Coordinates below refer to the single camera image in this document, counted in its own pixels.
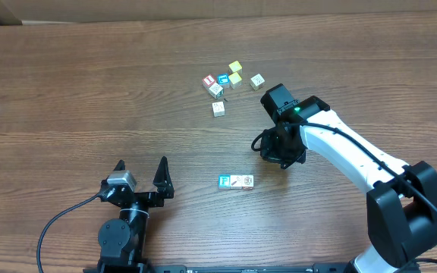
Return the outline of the white block teal side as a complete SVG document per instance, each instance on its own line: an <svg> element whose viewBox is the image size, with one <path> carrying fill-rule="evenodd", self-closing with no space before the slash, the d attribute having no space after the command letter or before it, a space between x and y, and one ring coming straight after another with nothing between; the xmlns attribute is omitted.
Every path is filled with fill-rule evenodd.
<svg viewBox="0 0 437 273"><path fill-rule="evenodd" d="M242 175L242 188L245 190L252 190L254 188L253 175Z"/></svg>

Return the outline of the white block hammer picture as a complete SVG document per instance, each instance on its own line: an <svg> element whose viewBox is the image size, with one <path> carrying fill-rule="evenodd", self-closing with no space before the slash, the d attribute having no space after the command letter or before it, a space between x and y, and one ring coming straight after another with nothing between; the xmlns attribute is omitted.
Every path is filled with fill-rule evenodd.
<svg viewBox="0 0 437 273"><path fill-rule="evenodd" d="M242 175L231 175L230 176L230 188L231 189L242 189L243 188L243 176Z"/></svg>

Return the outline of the blue letter P block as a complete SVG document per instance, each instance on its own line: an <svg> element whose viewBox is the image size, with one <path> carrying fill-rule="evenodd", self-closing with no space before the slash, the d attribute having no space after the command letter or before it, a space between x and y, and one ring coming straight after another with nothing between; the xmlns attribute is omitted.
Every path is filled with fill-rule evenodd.
<svg viewBox="0 0 437 273"><path fill-rule="evenodd" d="M231 188L231 176L228 174L219 175L218 188L221 190L229 190Z"/></svg>

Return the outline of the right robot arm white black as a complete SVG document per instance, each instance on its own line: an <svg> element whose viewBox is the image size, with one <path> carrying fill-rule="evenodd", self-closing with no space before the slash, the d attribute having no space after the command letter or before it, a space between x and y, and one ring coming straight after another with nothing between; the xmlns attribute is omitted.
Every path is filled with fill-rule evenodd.
<svg viewBox="0 0 437 273"><path fill-rule="evenodd" d="M370 247L346 272L419 272L437 264L423 254L437 246L437 171L425 161L409 165L349 128L316 96L299 101L283 84L260 99L274 123L252 150L286 169L312 150L330 161L366 196Z"/></svg>

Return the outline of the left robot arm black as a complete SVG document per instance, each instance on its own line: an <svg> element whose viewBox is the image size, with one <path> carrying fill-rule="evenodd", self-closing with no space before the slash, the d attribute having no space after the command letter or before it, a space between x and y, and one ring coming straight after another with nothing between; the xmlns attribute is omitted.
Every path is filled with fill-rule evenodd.
<svg viewBox="0 0 437 273"><path fill-rule="evenodd" d="M155 269L143 256L149 210L163 207L174 197L168 160L162 157L152 184L156 190L137 192L137 181L120 160L101 183L98 197L119 208L119 216L105 222L98 232L101 248L98 272L149 273Z"/></svg>

